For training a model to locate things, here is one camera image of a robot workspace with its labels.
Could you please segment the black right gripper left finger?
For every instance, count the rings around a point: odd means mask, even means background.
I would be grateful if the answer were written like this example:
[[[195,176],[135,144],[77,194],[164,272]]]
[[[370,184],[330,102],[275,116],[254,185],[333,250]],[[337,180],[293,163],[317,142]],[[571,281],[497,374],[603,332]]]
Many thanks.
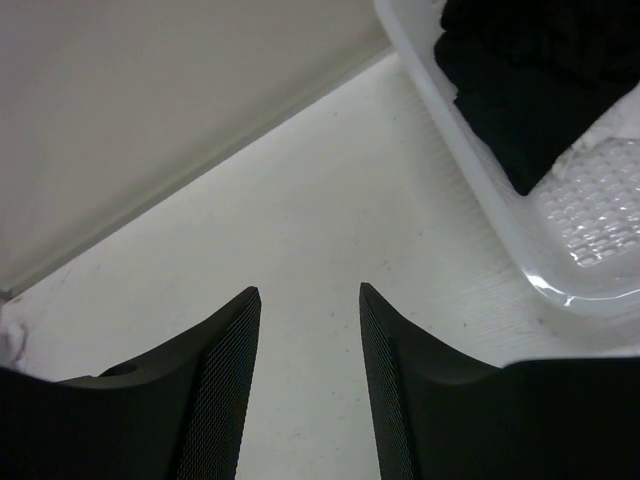
[[[248,287],[207,319],[97,377],[57,384],[71,479],[231,479],[260,329]]]

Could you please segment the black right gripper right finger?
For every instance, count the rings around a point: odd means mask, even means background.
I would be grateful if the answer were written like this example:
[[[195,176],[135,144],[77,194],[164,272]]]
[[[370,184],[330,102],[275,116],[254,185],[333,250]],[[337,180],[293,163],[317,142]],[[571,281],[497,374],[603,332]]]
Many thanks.
[[[505,408],[479,383],[494,367],[410,322],[369,283],[359,312],[381,477],[501,477],[508,443],[495,417]]]

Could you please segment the black tank top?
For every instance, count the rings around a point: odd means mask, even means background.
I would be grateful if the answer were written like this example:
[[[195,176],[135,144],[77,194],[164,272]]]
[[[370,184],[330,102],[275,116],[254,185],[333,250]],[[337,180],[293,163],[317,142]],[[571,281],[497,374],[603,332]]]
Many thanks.
[[[440,26],[454,103],[521,196],[639,83],[636,1],[449,1]]]

